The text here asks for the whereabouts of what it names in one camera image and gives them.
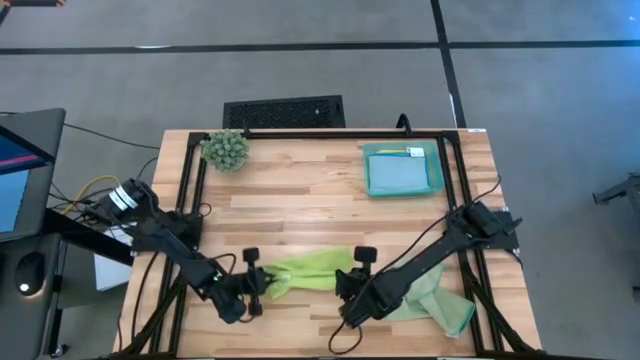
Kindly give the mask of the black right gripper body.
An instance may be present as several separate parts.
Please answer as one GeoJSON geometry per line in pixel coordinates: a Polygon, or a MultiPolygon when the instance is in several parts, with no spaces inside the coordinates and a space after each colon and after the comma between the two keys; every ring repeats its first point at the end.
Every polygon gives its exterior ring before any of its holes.
{"type": "Polygon", "coordinates": [[[335,293],[344,302],[341,316],[387,316],[402,304],[402,276],[397,269],[378,276],[366,274],[363,268],[335,272],[335,293]]]}

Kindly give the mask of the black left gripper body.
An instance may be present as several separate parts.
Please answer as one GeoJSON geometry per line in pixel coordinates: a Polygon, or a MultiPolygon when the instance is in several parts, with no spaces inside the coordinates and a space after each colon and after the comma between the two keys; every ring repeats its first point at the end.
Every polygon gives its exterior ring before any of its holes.
{"type": "Polygon", "coordinates": [[[231,275],[229,282],[236,292],[250,297],[251,305],[257,305],[260,303],[260,297],[274,282],[274,276],[264,269],[251,269],[231,275]]]}

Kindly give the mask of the lime green microfiber towel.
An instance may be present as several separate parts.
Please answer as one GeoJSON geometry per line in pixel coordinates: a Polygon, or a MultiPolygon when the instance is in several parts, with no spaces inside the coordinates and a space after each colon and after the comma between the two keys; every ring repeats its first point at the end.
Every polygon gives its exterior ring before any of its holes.
{"type": "Polygon", "coordinates": [[[346,272],[354,265],[348,248],[330,248],[272,262],[264,270],[272,277],[265,294],[276,300],[293,289],[331,291],[337,270],[346,272]]]}

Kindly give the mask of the mint green microfiber towel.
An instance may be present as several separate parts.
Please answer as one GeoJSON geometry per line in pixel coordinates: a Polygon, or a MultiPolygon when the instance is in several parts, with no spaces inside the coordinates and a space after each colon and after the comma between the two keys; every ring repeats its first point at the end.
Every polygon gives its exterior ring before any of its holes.
{"type": "Polygon", "coordinates": [[[431,318],[447,337],[458,338],[469,325],[476,306],[441,286],[449,269],[450,266],[439,264],[415,280],[400,306],[383,320],[400,322],[431,318]]]}

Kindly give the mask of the light blue teal-hemmed microfiber towel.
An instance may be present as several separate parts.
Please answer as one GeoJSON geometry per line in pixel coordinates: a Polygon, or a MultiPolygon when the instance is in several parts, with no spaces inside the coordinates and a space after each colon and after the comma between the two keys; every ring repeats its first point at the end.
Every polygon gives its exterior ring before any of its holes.
{"type": "Polygon", "coordinates": [[[422,148],[376,152],[367,157],[366,165],[371,196],[423,194],[431,190],[427,157],[422,148]]]}

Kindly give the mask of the teal translucent plastic bin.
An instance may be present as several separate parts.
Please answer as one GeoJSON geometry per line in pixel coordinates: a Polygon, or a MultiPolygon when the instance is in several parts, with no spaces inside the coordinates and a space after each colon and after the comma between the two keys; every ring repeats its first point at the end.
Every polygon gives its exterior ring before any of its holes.
{"type": "Polygon", "coordinates": [[[362,146],[364,181],[366,192],[369,197],[407,197],[407,196],[429,196],[441,191],[444,187],[443,172],[438,155],[438,146],[431,141],[404,141],[404,142],[380,142],[366,143],[362,146]],[[367,157],[376,153],[380,149],[406,149],[407,147],[422,148],[427,157],[427,172],[431,184],[431,190],[423,194],[408,194],[400,196],[371,196],[368,193],[367,157]]]}

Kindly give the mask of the artificial plant in white pot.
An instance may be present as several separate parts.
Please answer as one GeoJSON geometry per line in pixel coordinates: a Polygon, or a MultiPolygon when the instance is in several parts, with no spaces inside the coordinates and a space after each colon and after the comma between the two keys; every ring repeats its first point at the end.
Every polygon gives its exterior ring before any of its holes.
{"type": "Polygon", "coordinates": [[[233,130],[210,133],[200,141],[201,158],[223,173],[235,172],[249,158],[249,144],[242,133],[233,130]]]}

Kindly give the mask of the white paper sheet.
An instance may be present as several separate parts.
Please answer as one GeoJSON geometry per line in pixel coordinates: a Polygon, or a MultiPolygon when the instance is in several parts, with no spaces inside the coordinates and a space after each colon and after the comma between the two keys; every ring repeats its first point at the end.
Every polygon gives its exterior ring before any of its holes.
{"type": "MultiPolygon", "coordinates": [[[[112,226],[104,231],[107,235],[120,243],[131,246],[133,238],[120,227],[112,226]]],[[[129,282],[131,266],[110,260],[98,254],[93,255],[95,284],[97,291],[107,291],[129,282]]]]}

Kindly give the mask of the black operator desk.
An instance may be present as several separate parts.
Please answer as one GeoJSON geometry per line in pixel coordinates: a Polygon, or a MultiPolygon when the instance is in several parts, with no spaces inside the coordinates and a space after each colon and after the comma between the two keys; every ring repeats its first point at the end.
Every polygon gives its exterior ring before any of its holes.
{"type": "Polygon", "coordinates": [[[66,352],[58,341],[63,313],[59,299],[69,245],[124,265],[133,263],[128,246],[51,209],[37,234],[0,243],[0,360],[36,360],[66,352]],[[45,280],[39,292],[25,297],[16,288],[14,272],[18,261],[34,251],[45,256],[45,280]]]}

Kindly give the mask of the black computer mouse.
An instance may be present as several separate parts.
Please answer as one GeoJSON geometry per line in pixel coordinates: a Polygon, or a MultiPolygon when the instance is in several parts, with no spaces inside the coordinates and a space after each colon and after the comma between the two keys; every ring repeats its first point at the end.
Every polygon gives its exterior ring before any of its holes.
{"type": "Polygon", "coordinates": [[[17,263],[14,279],[20,295],[35,295],[45,280],[45,256],[37,251],[24,255],[17,263]]]}

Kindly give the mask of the black computer monitor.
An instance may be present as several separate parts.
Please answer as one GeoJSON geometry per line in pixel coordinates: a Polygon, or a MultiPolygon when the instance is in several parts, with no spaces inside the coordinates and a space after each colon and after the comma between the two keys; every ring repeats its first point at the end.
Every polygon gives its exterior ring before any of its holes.
{"type": "Polygon", "coordinates": [[[41,231],[66,111],[0,113],[0,243],[41,231]]]}

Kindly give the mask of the grey stand leg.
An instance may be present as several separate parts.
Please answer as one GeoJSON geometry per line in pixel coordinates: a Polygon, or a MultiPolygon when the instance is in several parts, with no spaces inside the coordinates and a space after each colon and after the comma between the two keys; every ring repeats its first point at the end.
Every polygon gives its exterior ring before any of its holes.
{"type": "Polygon", "coordinates": [[[640,207],[640,172],[629,173],[628,178],[612,187],[592,194],[594,202],[606,205],[618,197],[627,197],[633,206],[640,207]]]}

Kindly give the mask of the black aluminium table frame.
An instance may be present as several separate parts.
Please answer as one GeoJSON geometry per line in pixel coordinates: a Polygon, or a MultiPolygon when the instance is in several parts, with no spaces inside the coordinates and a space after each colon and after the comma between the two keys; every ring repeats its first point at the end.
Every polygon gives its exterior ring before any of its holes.
{"type": "MultiPolygon", "coordinates": [[[[257,247],[272,262],[330,248],[375,247],[376,273],[395,267],[438,240],[446,216],[482,202],[491,211],[504,198],[488,137],[468,129],[249,130],[247,162],[220,173],[201,158],[204,132],[169,130],[159,153],[153,191],[160,207],[196,220],[198,251],[226,270],[247,270],[242,253],[257,247]],[[429,196],[369,197],[362,146],[431,141],[438,146],[444,187],[429,196]]],[[[201,299],[164,254],[133,261],[122,310],[122,335],[102,360],[330,359],[451,357],[536,360],[544,357],[523,273],[489,248],[458,251],[441,286],[475,306],[458,338],[431,318],[368,319],[356,328],[339,314],[333,291],[292,290],[269,300],[260,317],[228,324],[201,299]]]]}

